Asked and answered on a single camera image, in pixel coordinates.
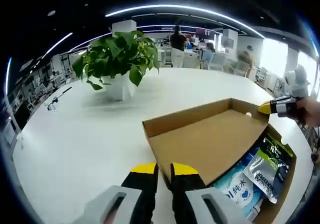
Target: cardboard box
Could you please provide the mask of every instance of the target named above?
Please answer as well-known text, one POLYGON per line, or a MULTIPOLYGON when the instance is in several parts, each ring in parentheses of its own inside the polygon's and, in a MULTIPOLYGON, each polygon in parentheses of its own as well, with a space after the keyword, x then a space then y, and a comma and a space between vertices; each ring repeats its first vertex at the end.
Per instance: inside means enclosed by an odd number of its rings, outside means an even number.
MULTIPOLYGON (((146 120, 142 124, 170 189, 170 164, 173 162, 193 167, 209 185, 236 164, 266 129, 281 141, 280 134, 268 121, 269 116, 259 113, 256 105, 225 99, 146 120)), ((295 167, 296 155, 293 154, 282 194, 276 204, 268 200, 263 202, 255 224, 273 222, 286 199, 295 167)))

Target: white table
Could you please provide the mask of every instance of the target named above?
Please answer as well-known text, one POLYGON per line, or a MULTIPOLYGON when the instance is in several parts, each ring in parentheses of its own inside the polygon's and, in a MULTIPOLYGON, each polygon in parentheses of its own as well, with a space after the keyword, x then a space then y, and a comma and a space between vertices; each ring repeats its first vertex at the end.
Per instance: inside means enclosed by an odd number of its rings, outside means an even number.
MULTIPOLYGON (((106 93, 76 81, 56 104, 42 105, 22 130, 13 160, 23 190, 46 224, 70 223, 86 202, 121 185, 138 163, 154 162, 142 121, 226 98, 261 104, 272 97, 247 78, 218 71, 161 68, 148 72, 135 96, 108 103, 106 93)), ((311 178, 310 147, 293 120, 270 117, 297 156, 293 181, 275 223, 282 224, 300 202, 311 178)), ((172 195, 159 176, 155 224, 175 223, 172 195)))

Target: ceiling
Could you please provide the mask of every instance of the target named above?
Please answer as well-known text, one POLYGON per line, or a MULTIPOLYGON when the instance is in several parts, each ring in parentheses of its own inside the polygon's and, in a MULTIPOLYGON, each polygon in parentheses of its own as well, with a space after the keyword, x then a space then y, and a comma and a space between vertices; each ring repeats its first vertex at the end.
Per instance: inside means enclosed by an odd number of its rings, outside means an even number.
POLYGON ((131 18, 137 22, 137 26, 180 24, 208 29, 226 28, 227 26, 218 23, 220 21, 245 31, 249 36, 258 37, 233 21, 188 9, 150 8, 105 17, 107 13, 121 9, 154 4, 198 7, 224 14, 248 26, 270 27, 306 37, 296 15, 295 0, 6 0, 2 4, 8 40, 5 55, 7 59, 12 57, 12 75, 18 79, 19 75, 27 74, 28 68, 19 74, 24 63, 33 59, 30 67, 34 66, 37 58, 69 33, 73 34, 41 60, 39 66, 48 63, 55 54, 66 52, 89 39, 110 32, 112 23, 131 18), (47 16, 53 10, 55 14, 47 16), (144 14, 155 15, 132 17, 144 14))

